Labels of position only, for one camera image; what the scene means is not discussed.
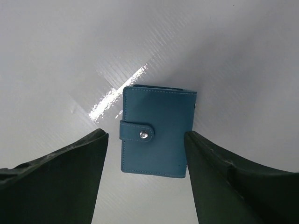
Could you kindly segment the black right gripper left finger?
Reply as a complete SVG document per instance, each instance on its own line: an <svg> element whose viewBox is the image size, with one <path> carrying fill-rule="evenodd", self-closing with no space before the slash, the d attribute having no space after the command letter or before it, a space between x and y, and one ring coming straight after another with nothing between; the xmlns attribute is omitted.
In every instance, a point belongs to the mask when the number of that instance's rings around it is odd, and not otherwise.
<svg viewBox="0 0 299 224"><path fill-rule="evenodd" d="M96 129L43 157L15 168L2 168L1 223L91 223L108 138L108 133Z"/></svg>

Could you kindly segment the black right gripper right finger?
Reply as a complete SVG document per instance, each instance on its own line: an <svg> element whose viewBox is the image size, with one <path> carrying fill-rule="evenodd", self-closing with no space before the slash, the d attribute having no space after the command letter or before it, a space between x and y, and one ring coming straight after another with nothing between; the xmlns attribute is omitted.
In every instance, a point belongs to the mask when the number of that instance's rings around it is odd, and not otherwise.
<svg viewBox="0 0 299 224"><path fill-rule="evenodd" d="M184 144L199 223L298 223L298 173L245 159L194 131Z"/></svg>

